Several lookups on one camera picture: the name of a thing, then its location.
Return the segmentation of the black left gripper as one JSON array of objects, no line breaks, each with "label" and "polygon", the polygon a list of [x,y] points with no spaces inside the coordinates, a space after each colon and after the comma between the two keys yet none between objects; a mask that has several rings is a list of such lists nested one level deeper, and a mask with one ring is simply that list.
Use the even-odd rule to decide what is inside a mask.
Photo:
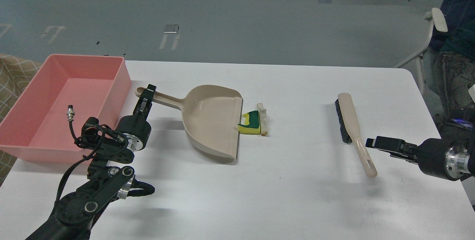
[{"label": "black left gripper", "polygon": [[156,92],[156,86],[149,84],[145,89],[145,98],[140,97],[134,108],[134,115],[122,117],[115,130],[124,134],[129,142],[129,149],[141,151],[146,147],[151,133],[151,125],[147,117],[151,110],[152,101]]}]

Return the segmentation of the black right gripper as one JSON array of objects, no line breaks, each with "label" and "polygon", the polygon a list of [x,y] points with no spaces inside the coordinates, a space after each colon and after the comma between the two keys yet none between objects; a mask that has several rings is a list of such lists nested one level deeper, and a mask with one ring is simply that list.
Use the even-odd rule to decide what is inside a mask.
[{"label": "black right gripper", "polygon": [[390,157],[416,164],[423,174],[457,181],[461,174],[451,172],[447,163],[448,153],[452,146],[450,141],[436,138],[426,139],[420,145],[382,136],[366,140],[366,147],[387,152]]}]

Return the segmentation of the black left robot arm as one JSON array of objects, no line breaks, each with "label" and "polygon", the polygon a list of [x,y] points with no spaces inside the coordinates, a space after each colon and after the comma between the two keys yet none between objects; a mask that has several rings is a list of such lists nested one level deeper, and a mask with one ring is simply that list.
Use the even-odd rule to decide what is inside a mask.
[{"label": "black left robot arm", "polygon": [[[130,166],[134,153],[144,149],[148,142],[151,125],[147,117],[155,91],[156,86],[148,85],[139,92],[132,115],[122,117],[117,127],[111,128],[100,124],[98,118],[89,117],[79,136],[73,130],[73,106],[68,106],[67,119],[74,143],[90,153],[63,174],[49,218],[28,236],[29,240],[88,240],[110,203],[155,192],[154,186],[136,179],[135,169]],[[88,181],[63,195],[69,176],[84,162],[89,162]]]}]

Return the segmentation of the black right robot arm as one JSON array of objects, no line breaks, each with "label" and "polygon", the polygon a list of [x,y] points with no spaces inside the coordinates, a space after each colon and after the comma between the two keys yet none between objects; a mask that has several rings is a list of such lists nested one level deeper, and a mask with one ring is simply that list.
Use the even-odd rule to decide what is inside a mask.
[{"label": "black right robot arm", "polygon": [[368,138],[365,145],[417,164],[426,175],[456,181],[474,175],[474,126],[470,129],[468,141],[459,144],[430,138],[417,146],[402,139],[377,136]]}]

